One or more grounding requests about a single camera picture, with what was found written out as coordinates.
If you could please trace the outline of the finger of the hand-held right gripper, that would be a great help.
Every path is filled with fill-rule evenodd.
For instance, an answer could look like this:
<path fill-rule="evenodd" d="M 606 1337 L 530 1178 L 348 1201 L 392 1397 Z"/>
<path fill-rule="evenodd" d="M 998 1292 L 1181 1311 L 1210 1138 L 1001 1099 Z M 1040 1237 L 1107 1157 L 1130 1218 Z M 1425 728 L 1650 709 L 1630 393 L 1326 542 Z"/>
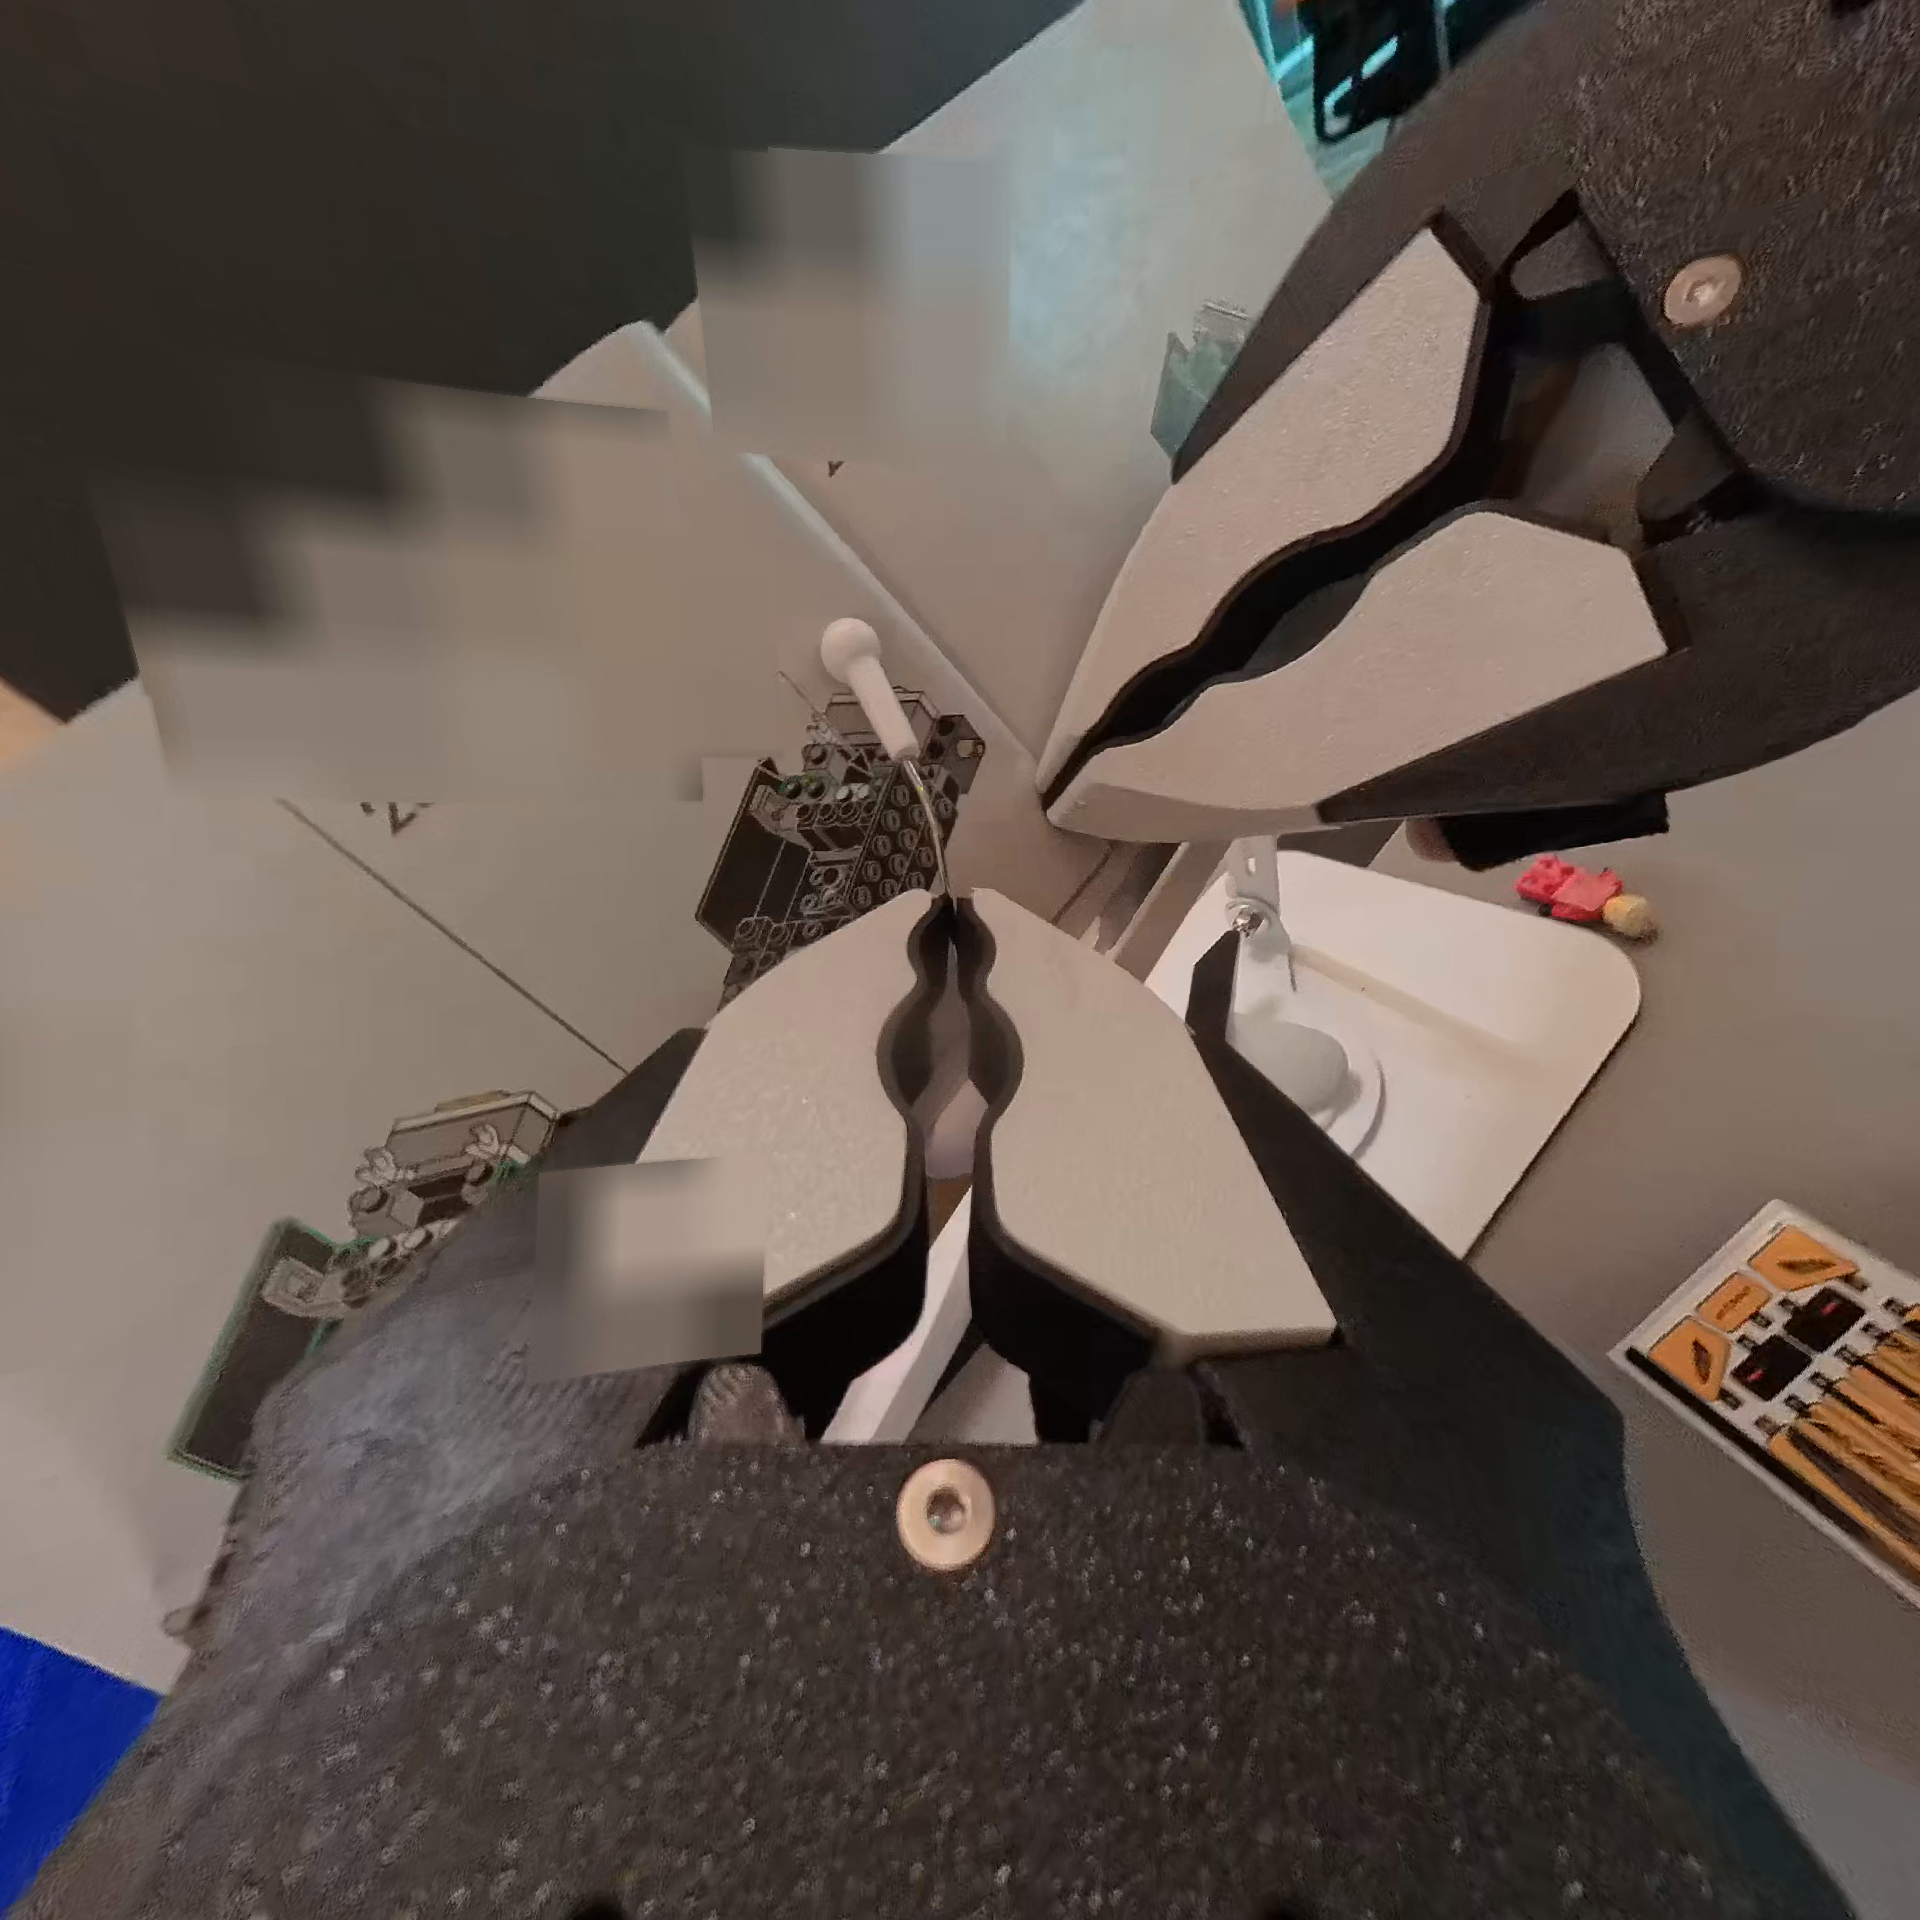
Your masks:
<path fill-rule="evenodd" d="M 1123 844 L 1232 843 L 1662 660 L 1628 553 L 1491 509 L 1390 558 L 1288 664 L 1106 746 L 1045 810 Z"/>
<path fill-rule="evenodd" d="M 1117 566 L 1040 758 L 1071 754 L 1142 672 L 1187 651 L 1259 566 L 1356 526 L 1446 455 L 1480 292 L 1415 233 L 1332 324 L 1167 484 Z"/>

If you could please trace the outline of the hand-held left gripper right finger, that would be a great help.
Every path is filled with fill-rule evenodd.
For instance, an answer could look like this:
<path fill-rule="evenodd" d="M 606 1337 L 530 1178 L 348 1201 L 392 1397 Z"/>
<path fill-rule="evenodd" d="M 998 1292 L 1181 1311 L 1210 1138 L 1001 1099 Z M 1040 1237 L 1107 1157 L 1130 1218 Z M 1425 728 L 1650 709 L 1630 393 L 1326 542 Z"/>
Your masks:
<path fill-rule="evenodd" d="M 986 1100 L 971 1311 L 1016 1366 L 1311 1350 L 1334 1311 L 1183 1018 L 989 889 L 956 910 Z"/>

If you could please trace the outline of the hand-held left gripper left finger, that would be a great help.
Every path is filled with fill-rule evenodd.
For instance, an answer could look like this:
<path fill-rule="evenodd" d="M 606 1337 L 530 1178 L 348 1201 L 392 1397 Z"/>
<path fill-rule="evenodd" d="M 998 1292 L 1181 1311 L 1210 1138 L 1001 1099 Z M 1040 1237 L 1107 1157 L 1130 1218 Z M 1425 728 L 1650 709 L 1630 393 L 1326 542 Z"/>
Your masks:
<path fill-rule="evenodd" d="M 635 1161 L 643 1220 L 767 1337 L 906 1337 L 923 1311 L 916 1106 L 949 903 L 907 891 L 779 960 L 706 1026 Z"/>

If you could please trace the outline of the white book stand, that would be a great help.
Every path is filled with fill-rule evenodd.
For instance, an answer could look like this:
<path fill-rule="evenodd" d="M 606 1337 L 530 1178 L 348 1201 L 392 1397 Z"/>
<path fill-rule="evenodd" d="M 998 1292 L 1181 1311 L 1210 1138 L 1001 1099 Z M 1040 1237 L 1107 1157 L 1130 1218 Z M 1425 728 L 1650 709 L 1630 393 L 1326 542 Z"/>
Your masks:
<path fill-rule="evenodd" d="M 1302 955 L 1356 988 L 1384 1068 L 1378 1135 L 1353 1161 L 1308 1125 L 1451 1257 L 1468 1255 L 1631 1026 L 1642 988 L 1630 959 L 1604 936 L 1318 852 L 1282 852 L 1271 837 L 1235 841 L 1222 877 L 1193 891 L 1207 868 L 1207 857 L 1180 852 L 1142 908 L 1138 921 L 1155 923 L 1187 907 L 1149 974 L 1130 973 L 1140 946 L 1099 955 L 1183 1025 L 1178 991 L 1199 991 L 1202 962 L 1219 960 L 1228 1064 L 1247 1064 L 1228 1038 L 1242 952 Z M 906 1439 L 957 1352 L 961 1304 L 986 1334 L 971 1301 L 971 1205 L 973 1185 L 933 1243 L 920 1324 L 902 1355 L 851 1383 L 828 1443 Z"/>

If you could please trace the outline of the instruction booklet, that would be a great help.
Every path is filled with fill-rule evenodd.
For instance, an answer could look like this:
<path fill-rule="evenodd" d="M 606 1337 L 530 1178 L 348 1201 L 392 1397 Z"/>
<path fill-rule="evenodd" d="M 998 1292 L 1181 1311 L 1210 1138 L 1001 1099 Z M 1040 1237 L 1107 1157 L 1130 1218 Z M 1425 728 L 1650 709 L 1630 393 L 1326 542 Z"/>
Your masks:
<path fill-rule="evenodd" d="M 1206 302 L 1259 311 L 1330 194 L 1235 4 L 1077 4 L 897 143 L 1001 157 L 1017 443 L 987 462 L 778 467 L 707 445 L 697 308 L 629 322 L 539 385 L 663 416 L 691 511 L 743 532 L 762 621 L 838 615 L 984 740 L 957 850 L 1005 894 L 1116 941 L 1167 852 L 999 815 L 1130 542 L 1166 488 L 1148 414 Z M 168 786 L 126 687 L 3 777 L 3 1630 L 161 1693 L 234 1488 L 171 1452 L 248 1429 L 320 1324 L 240 1308 L 269 1237 L 402 1237 L 358 1208 L 376 1148 L 453 1174 L 611 1091 L 722 997 L 697 901 L 748 789 L 709 762 L 668 810 L 403 815 L 203 805 Z"/>

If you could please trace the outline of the blue plastic bin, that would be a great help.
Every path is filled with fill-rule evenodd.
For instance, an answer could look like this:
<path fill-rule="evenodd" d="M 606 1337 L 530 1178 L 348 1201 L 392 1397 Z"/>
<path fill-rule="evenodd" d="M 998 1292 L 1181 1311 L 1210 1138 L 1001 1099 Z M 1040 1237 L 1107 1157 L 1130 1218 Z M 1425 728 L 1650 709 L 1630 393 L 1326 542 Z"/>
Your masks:
<path fill-rule="evenodd" d="M 2 1630 L 2 1908 L 10 1911 L 148 1729 L 161 1697 Z"/>

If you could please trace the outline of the red toy brick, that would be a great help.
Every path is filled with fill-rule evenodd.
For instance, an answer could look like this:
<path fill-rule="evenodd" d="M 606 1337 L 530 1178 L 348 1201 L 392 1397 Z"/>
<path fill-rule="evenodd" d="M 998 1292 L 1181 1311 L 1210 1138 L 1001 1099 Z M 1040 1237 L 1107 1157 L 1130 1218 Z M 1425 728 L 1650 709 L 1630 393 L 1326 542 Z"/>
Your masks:
<path fill-rule="evenodd" d="M 1583 868 L 1558 855 L 1539 855 L 1513 880 L 1520 901 L 1566 925 L 1608 925 L 1616 901 L 1624 896 L 1620 875 L 1608 868 Z"/>

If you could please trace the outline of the orange sticker sheet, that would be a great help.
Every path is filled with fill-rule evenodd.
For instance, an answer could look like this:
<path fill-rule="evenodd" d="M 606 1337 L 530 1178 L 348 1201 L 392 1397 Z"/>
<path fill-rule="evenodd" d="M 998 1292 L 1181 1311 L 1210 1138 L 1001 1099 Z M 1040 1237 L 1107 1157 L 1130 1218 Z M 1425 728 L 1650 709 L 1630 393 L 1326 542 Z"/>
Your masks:
<path fill-rule="evenodd" d="M 1624 1378 L 1918 1604 L 1918 1278 L 1774 1199 L 1613 1343 Z"/>

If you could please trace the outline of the dark grey partition panel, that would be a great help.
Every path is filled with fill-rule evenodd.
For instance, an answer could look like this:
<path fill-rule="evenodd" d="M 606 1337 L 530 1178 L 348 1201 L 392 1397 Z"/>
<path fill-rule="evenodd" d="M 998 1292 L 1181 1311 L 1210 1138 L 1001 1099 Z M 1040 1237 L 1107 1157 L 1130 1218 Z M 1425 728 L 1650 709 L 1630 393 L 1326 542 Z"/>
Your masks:
<path fill-rule="evenodd" d="M 1068 11 L 3 4 L 3 684 L 134 674 L 64 431 L 148 326 L 528 393 L 693 301 L 686 145 L 881 150 Z"/>

